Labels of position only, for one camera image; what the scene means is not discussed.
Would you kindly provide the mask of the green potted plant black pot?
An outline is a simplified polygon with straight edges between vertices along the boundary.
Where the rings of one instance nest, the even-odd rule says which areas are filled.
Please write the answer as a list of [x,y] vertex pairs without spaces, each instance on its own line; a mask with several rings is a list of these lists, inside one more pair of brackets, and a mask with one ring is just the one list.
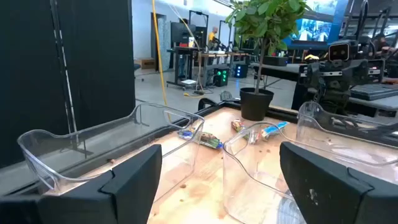
[[262,121],[274,96],[273,92],[259,87],[264,57],[276,50],[287,50],[284,39],[298,32],[296,20],[311,9],[305,0],[231,0],[231,3],[234,10],[225,22],[234,26],[242,39],[252,38],[260,46],[256,86],[240,89],[241,116]]

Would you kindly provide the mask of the curtain support stand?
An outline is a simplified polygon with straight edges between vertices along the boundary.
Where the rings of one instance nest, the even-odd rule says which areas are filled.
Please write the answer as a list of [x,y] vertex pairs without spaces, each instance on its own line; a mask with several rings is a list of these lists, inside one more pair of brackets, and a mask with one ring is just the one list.
[[65,52],[63,47],[62,31],[58,18],[57,0],[49,0],[50,10],[52,14],[53,33],[55,37],[55,46],[57,48],[58,63],[60,66],[60,76],[62,80],[63,95],[65,101],[66,116],[68,122],[68,132],[76,132],[76,122],[73,110],[72,95],[70,91],[70,83],[68,79],[67,63],[65,60]]

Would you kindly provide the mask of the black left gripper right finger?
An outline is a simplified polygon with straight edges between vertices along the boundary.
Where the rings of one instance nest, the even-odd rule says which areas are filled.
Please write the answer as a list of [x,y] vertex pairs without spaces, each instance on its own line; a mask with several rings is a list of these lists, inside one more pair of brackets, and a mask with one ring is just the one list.
[[280,167],[307,224],[398,224],[396,184],[287,141]]

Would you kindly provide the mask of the black computer monitor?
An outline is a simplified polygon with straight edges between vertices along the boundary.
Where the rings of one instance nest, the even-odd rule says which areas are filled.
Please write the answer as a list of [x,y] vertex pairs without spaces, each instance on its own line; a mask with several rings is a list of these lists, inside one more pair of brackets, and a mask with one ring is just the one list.
[[196,26],[188,24],[186,26],[181,22],[171,22],[170,23],[170,31],[171,31],[171,43],[189,43],[190,33],[194,33],[196,31]]

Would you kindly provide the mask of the black keyboard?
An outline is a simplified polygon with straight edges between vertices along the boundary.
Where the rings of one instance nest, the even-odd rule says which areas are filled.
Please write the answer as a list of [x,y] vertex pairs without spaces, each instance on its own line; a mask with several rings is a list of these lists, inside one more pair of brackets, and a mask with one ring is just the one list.
[[360,100],[373,101],[392,96],[398,96],[398,85],[367,84],[357,85],[350,89],[351,97]]

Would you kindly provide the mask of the clear plastic bin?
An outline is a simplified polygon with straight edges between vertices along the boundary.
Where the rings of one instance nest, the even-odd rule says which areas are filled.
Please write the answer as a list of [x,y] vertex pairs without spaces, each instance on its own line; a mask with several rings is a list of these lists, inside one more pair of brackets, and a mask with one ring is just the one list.
[[347,162],[326,152],[303,146],[296,140],[297,125],[289,124],[268,141],[248,143],[250,131],[265,128],[269,122],[256,123],[224,144],[223,202],[227,213],[245,224],[307,224],[284,179],[280,167],[280,145],[296,146],[346,167],[398,185],[398,164],[369,166]]
[[126,117],[91,128],[66,135],[34,129],[17,142],[41,191],[50,195],[64,194],[159,144],[158,201],[193,174],[204,123],[194,113],[142,103]]
[[347,162],[398,164],[398,123],[379,123],[325,111],[316,102],[298,111],[296,140]]

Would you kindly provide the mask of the wooden desk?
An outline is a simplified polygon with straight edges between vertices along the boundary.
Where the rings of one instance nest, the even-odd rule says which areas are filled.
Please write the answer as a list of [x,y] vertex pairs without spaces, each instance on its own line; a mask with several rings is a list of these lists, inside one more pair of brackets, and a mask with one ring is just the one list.
[[208,88],[215,86],[213,83],[214,69],[228,68],[229,80],[230,77],[234,76],[235,65],[245,64],[249,54],[243,52],[205,52],[199,53],[198,57],[201,59],[200,65],[202,66],[199,73],[200,84],[202,87]]

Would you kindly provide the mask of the cardboard box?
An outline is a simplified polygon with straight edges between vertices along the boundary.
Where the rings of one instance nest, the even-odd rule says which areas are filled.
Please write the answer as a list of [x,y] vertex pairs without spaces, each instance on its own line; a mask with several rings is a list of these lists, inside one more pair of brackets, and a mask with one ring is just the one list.
[[143,70],[155,68],[154,58],[136,58],[134,63],[140,65]]

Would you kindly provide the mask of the black standing desk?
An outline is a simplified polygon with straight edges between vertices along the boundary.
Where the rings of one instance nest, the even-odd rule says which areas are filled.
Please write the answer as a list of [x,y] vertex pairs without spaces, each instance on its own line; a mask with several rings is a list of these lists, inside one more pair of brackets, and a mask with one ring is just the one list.
[[171,53],[174,56],[174,80],[173,81],[166,81],[166,86],[176,86],[181,90],[186,90],[187,87],[191,86],[192,84],[184,84],[179,80],[180,75],[180,56],[187,56],[187,61],[185,65],[188,65],[188,73],[186,76],[188,79],[191,79],[193,76],[193,66],[194,66],[194,54],[199,52],[200,48],[194,47],[173,47],[168,49],[167,52]]

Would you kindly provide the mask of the large blue display screen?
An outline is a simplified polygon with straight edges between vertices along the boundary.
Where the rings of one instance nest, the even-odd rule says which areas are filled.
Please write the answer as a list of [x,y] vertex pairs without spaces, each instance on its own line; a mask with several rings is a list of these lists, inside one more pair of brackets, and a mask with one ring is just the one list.
[[296,20],[297,33],[284,39],[289,50],[325,49],[338,36],[349,0],[304,0],[309,9]]

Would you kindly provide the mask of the person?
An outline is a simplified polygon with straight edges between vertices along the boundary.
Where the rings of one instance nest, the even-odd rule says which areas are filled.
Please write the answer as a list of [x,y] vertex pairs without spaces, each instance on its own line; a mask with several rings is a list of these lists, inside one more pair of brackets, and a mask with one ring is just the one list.
[[220,40],[216,38],[216,34],[218,33],[218,28],[213,27],[212,31],[208,34],[208,51],[219,50],[220,48]]
[[[186,24],[188,24],[189,21],[188,21],[188,19],[184,18],[184,19],[180,19],[180,23],[186,23]],[[185,44],[185,43],[178,43],[178,46],[179,46],[179,47],[187,47],[188,44]],[[178,75],[178,79],[182,81],[182,80],[186,79],[186,78],[185,78],[185,72],[184,72],[184,69],[185,69],[185,61],[186,61],[186,55],[180,54],[180,55],[179,55],[179,58],[178,58],[178,61],[179,61],[179,63],[178,63],[178,64],[179,64],[179,69],[178,69],[179,75]]]
[[[380,33],[376,36],[376,39],[373,41],[373,44],[376,48],[377,57],[382,55],[382,53],[394,52],[396,50],[386,42],[386,37],[383,33]],[[382,82],[385,84],[398,85],[398,78],[383,78]]]

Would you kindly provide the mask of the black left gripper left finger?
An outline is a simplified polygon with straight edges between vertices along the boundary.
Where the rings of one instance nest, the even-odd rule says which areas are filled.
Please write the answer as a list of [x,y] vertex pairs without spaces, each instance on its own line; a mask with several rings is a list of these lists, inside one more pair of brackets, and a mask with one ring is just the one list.
[[162,168],[154,144],[62,195],[0,198],[0,224],[146,224]]

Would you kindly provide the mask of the blue green granola bar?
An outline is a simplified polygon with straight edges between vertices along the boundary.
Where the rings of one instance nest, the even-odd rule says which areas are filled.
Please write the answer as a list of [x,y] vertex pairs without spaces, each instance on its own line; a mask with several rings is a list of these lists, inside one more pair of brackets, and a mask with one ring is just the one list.
[[[185,140],[191,140],[196,132],[196,128],[188,128],[177,131],[177,134],[180,138]],[[212,149],[221,149],[223,147],[223,143],[220,139],[208,132],[201,132],[200,137],[197,142],[203,146],[212,148]]]

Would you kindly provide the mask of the computer with green lights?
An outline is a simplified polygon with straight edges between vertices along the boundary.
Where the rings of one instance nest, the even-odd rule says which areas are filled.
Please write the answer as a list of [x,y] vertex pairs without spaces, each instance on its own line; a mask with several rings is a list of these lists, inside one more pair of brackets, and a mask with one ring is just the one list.
[[229,69],[214,69],[213,83],[217,87],[226,86],[228,84]]

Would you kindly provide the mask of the red granola bar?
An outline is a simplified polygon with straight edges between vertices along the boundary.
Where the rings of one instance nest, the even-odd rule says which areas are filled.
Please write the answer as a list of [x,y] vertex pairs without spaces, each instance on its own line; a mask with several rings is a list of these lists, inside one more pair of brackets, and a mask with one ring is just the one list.
[[246,127],[240,119],[234,119],[231,122],[231,127],[236,131],[240,132],[244,130]]

